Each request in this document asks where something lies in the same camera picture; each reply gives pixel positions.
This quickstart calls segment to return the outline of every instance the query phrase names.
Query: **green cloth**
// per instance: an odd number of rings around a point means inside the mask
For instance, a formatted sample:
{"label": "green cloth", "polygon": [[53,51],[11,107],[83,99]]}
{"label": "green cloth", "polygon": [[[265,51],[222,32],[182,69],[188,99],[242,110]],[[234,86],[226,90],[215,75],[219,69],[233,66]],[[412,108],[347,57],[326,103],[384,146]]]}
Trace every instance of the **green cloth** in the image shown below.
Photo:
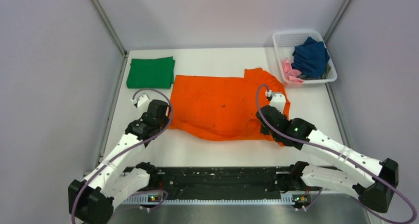
{"label": "green cloth", "polygon": [[126,86],[130,89],[169,89],[174,82],[173,57],[132,59]]}

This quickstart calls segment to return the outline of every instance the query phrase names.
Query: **laundry basket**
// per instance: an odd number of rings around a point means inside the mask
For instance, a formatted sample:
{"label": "laundry basket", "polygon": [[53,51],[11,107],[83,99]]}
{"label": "laundry basket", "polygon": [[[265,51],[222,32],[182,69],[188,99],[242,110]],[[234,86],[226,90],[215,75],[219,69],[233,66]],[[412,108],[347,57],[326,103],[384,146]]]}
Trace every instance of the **laundry basket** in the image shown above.
{"label": "laundry basket", "polygon": [[284,60],[288,58],[290,63],[294,62],[294,49],[295,46],[302,45],[308,37],[312,37],[316,41],[322,41],[323,38],[317,31],[312,30],[295,30],[295,31],[283,31],[276,32],[272,36],[275,55],[278,62],[279,70],[281,72],[281,77],[285,82],[285,87],[304,87],[304,86],[315,86],[321,85],[327,82],[333,82],[337,79],[336,69],[333,65],[332,59],[329,59],[328,65],[330,66],[330,72],[328,73],[326,79],[317,79],[317,80],[305,80],[302,84],[293,83],[285,78],[284,69],[282,64]]}

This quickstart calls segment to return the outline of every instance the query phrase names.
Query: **table surface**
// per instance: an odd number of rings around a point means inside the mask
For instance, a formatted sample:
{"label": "table surface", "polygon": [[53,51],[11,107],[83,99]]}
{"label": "table surface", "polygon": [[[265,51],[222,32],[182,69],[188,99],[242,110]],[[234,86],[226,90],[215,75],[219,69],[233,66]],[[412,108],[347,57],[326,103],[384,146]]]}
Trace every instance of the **table surface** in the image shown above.
{"label": "table surface", "polygon": [[[141,116],[130,101],[136,90],[126,87],[131,59],[168,56],[173,56],[176,60],[175,75],[243,77],[245,69],[261,67],[281,81],[274,48],[270,47],[130,51],[106,143],[105,157],[118,143],[128,123]],[[172,89],[160,91],[170,97]],[[154,92],[147,94],[150,98],[162,99]],[[290,118],[303,118],[332,139],[342,142],[325,85],[286,89],[286,94],[291,102]],[[329,165],[293,147],[280,147],[271,141],[214,142],[199,139],[184,131],[167,130],[138,154],[130,165],[151,162],[160,167],[250,167],[289,166],[297,161]]]}

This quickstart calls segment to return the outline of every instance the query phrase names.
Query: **orange cloth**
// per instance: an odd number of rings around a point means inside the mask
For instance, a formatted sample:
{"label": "orange cloth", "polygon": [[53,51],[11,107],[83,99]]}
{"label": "orange cloth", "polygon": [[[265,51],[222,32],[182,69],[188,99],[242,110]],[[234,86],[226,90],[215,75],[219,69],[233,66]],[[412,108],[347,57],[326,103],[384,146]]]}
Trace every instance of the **orange cloth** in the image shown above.
{"label": "orange cloth", "polygon": [[[174,111],[170,128],[211,141],[273,140],[260,133],[256,118],[256,90],[261,84],[285,95],[284,86],[261,68],[246,69],[244,78],[178,75],[170,97]],[[259,93],[261,107],[269,104],[265,91]],[[289,110],[287,99],[284,114],[288,116]]]}

